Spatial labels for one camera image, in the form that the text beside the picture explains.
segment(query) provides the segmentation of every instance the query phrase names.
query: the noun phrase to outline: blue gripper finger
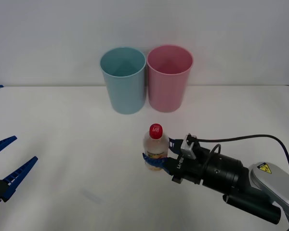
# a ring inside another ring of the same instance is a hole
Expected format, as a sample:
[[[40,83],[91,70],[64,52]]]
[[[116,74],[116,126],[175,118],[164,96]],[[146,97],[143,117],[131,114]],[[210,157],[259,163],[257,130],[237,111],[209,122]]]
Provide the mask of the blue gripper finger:
[[[147,156],[143,153],[143,158],[149,165],[162,168],[163,170],[165,170],[169,174],[168,170],[164,166],[164,163],[168,160],[167,157],[160,158],[160,159],[154,159],[154,158],[150,158],[149,156]]]

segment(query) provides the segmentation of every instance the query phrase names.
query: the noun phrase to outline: bottle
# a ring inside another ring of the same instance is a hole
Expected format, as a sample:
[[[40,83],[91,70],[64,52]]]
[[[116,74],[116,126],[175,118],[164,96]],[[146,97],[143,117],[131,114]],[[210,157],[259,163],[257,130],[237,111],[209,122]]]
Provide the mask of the bottle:
[[[169,147],[169,138],[163,134],[163,128],[160,124],[152,124],[150,130],[144,137],[145,154],[151,158],[159,159],[167,157]],[[145,165],[150,170],[161,170],[147,162]]]

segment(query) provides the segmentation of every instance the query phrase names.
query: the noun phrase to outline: cup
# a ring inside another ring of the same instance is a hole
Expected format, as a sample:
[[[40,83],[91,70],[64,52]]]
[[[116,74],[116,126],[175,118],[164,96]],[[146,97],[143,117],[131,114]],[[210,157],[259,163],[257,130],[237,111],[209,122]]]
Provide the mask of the cup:
[[[121,114],[138,112],[145,102],[145,55],[131,47],[104,54],[100,66],[112,107]]]
[[[192,54],[176,45],[154,48],[147,57],[150,105],[160,112],[173,112],[182,103]]]

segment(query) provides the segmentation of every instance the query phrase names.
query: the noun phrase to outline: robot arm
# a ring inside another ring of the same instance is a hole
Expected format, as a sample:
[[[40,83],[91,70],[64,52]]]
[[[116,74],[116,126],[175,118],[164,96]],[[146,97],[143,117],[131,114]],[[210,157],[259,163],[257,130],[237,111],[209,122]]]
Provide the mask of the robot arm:
[[[219,144],[210,151],[199,141],[190,134],[184,140],[170,139],[169,149],[178,154],[177,159],[143,157],[172,175],[176,183],[186,179],[200,184],[203,180],[202,185],[222,193],[227,204],[278,224],[281,210],[272,204],[275,201],[289,221],[289,175],[285,171],[268,162],[246,168],[241,161],[220,154]]]

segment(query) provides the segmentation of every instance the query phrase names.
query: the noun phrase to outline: warning label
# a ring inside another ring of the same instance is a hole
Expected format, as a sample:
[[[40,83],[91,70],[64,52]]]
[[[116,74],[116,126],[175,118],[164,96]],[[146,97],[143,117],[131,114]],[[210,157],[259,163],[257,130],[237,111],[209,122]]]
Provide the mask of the warning label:
[[[265,171],[267,173],[272,174],[271,169],[270,169],[270,167],[268,166],[267,163],[263,163],[263,164],[259,165],[257,168],[259,168],[262,171]]]

